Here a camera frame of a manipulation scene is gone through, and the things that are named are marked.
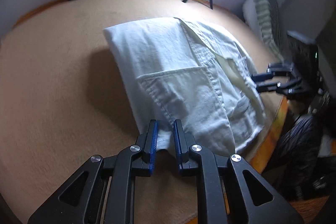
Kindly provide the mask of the green striped white pillow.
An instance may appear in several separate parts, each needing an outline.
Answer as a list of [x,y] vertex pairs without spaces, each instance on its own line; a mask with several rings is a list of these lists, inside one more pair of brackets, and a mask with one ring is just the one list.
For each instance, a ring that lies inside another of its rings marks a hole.
[[242,7],[245,23],[280,60],[282,32],[276,0],[245,0]]

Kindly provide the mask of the white shirt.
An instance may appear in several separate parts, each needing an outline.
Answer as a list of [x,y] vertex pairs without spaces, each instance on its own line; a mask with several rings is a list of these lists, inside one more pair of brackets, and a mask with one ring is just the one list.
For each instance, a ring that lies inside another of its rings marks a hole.
[[172,151],[173,124],[214,153],[242,153],[262,132],[256,67],[225,28],[174,17],[104,30],[139,130],[159,121],[157,148]]

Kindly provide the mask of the striped trouser leg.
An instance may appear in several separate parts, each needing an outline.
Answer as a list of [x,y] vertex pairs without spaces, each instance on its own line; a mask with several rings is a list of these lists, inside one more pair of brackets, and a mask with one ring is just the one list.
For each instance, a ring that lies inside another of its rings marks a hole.
[[317,115],[308,115],[281,135],[273,151],[280,162],[312,161],[317,158],[323,137],[323,123]]

